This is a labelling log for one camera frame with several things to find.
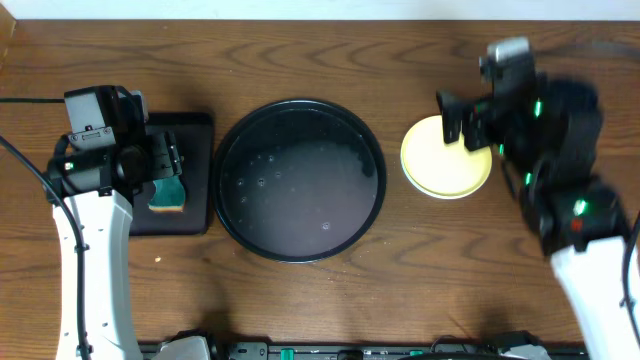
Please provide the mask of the green yellow sponge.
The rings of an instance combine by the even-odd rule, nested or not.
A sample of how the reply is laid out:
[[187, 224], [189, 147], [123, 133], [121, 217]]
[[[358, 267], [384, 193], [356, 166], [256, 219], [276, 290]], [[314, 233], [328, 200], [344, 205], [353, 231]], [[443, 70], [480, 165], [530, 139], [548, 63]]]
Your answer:
[[156, 213], [177, 213], [184, 210], [186, 191], [180, 176], [153, 181], [155, 192], [148, 202], [148, 208]]

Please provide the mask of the yellow plate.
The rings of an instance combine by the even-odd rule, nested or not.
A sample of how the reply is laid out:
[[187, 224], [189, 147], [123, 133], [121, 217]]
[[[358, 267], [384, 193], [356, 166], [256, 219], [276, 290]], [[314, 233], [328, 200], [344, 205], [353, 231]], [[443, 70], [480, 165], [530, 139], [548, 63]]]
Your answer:
[[479, 190], [491, 173], [491, 149], [469, 151], [463, 140], [461, 135], [457, 142], [444, 142], [441, 115], [418, 121], [401, 144], [407, 179], [421, 192], [439, 199], [459, 199]]

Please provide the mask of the mint plate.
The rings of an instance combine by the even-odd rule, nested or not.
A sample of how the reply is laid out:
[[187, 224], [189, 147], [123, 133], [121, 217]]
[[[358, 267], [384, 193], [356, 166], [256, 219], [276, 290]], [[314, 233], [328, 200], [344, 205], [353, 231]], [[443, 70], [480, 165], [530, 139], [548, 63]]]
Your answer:
[[409, 183], [419, 192], [442, 200], [467, 197], [479, 190], [492, 169], [489, 151], [471, 154], [466, 150], [401, 152], [401, 165]]

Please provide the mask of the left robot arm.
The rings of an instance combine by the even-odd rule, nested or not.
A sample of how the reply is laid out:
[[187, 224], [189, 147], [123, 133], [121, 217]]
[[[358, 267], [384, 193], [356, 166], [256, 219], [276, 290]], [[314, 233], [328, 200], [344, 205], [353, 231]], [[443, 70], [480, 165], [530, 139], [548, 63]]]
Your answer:
[[169, 132], [116, 137], [94, 130], [59, 141], [46, 170], [61, 253], [57, 358], [143, 358], [128, 274], [134, 197], [150, 181], [164, 197], [181, 173]]

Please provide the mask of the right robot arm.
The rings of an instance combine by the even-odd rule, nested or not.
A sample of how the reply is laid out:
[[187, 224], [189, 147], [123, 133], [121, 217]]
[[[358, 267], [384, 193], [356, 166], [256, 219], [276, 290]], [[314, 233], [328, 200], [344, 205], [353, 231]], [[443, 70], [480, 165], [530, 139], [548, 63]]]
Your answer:
[[595, 87], [540, 76], [504, 94], [462, 99], [439, 91], [445, 143], [495, 145], [523, 219], [540, 240], [592, 359], [639, 356], [639, 225], [594, 173], [603, 125]]

